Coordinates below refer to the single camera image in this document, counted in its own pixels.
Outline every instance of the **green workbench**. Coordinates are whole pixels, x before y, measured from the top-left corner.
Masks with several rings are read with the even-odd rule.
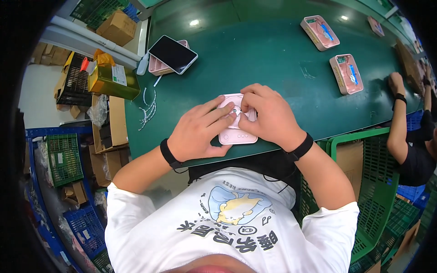
[[[158,7],[152,16],[149,45],[166,34],[186,39],[199,58],[181,76],[138,76],[141,89],[147,87],[146,102],[156,90],[156,113],[141,128],[145,107],[142,95],[126,101],[129,146],[136,158],[170,136],[179,118],[192,107],[220,94],[237,93],[252,83],[267,85],[290,104],[299,125],[316,139],[324,139],[369,127],[392,118],[393,95],[386,78],[401,68],[392,47],[396,36],[384,28],[385,37],[374,34],[367,15],[336,2],[172,0]],[[340,39],[340,45],[319,52],[300,27],[304,16],[319,14]],[[340,16],[347,14],[349,20]],[[191,27],[192,20],[199,20]],[[329,59],[338,54],[354,56],[364,90],[341,95]],[[407,112],[421,107],[419,98],[407,87]],[[220,145],[217,137],[213,145]],[[249,145],[235,145],[222,158],[185,162],[195,166],[268,152],[279,147],[259,139]]]

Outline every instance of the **white t-shirt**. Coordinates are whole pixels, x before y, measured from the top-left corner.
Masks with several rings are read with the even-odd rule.
[[[300,229],[291,187],[240,168],[207,174],[156,210],[147,196],[108,186],[105,241],[116,273],[157,273],[210,254],[256,272],[348,272],[359,209],[321,208]]]

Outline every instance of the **black wristband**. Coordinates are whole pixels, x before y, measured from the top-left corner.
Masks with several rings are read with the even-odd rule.
[[[290,162],[298,161],[301,157],[303,157],[311,149],[313,142],[314,142],[314,140],[309,135],[309,133],[306,133],[305,140],[294,151],[292,151],[292,152],[286,152],[284,150],[283,151],[285,152],[287,159]]]
[[[168,148],[167,140],[168,140],[168,138],[161,141],[161,145],[160,145],[161,153],[162,153],[164,159],[170,165],[170,167],[172,167],[173,169],[178,169],[178,168],[182,167],[182,163],[177,161],[176,158],[174,158],[173,154],[171,153],[170,149]]]
[[[403,102],[405,102],[405,105],[407,105],[407,100],[405,99],[404,95],[397,93],[397,94],[395,95],[395,102],[393,102],[392,111],[395,110],[395,103],[396,103],[396,100],[402,100]]]
[[[431,86],[430,80],[428,80],[425,76],[423,76],[422,82],[423,82],[424,86],[427,86],[427,85]]]

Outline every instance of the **dark t-shirt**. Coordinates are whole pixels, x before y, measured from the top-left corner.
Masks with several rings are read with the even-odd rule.
[[[433,138],[434,123],[431,113],[425,111],[420,129],[407,133],[408,155],[399,167],[399,185],[421,186],[428,182],[436,169],[437,162],[428,152],[425,141]]]

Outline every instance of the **printed cartoon cat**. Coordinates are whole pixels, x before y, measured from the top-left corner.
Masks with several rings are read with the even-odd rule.
[[[238,198],[238,193],[232,192],[235,199],[231,199],[220,205],[220,213],[217,222],[238,225],[238,222],[246,215],[253,213],[253,207],[263,198],[249,198],[249,194],[244,194]]]

